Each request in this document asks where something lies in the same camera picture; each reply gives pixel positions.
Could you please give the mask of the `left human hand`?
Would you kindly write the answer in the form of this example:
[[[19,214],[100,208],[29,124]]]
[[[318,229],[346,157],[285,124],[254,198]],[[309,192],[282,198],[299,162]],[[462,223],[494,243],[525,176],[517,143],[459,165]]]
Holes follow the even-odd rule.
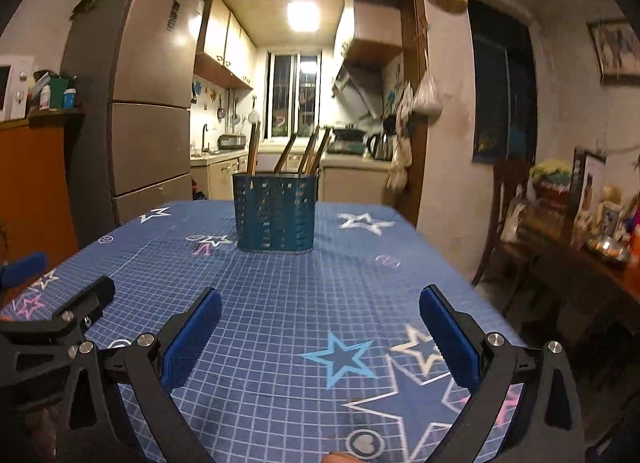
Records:
[[[321,459],[321,463],[364,463],[348,452],[330,452]]]

